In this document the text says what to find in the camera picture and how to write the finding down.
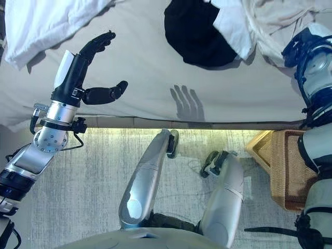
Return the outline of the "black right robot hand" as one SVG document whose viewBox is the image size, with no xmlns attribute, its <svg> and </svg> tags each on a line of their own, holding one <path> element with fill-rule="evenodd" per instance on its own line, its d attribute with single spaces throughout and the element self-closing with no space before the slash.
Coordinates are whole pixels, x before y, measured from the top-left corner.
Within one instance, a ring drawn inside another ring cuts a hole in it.
<svg viewBox="0 0 332 249">
<path fill-rule="evenodd" d="M 314 22 L 295 35 L 281 55 L 284 59 L 284 66 L 291 68 L 297 66 L 305 57 L 311 59 L 320 52 L 330 50 L 331 30 Z"/>
</svg>

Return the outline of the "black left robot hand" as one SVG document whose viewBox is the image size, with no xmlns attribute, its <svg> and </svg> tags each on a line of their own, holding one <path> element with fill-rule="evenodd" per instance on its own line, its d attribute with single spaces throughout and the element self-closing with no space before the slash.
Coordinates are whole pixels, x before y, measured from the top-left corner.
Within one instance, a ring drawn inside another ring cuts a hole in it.
<svg viewBox="0 0 332 249">
<path fill-rule="evenodd" d="M 60 85 L 54 88 L 51 100 L 79 107 L 81 102 L 86 105 L 108 104 L 119 99 L 128 87 L 127 81 L 121 81 L 111 88 L 94 87 L 84 89 L 82 87 L 88 66 L 98 52 L 105 50 L 111 44 L 116 34 L 108 31 L 90 40 L 79 53 L 75 54 L 70 66 L 64 74 Z"/>
</svg>

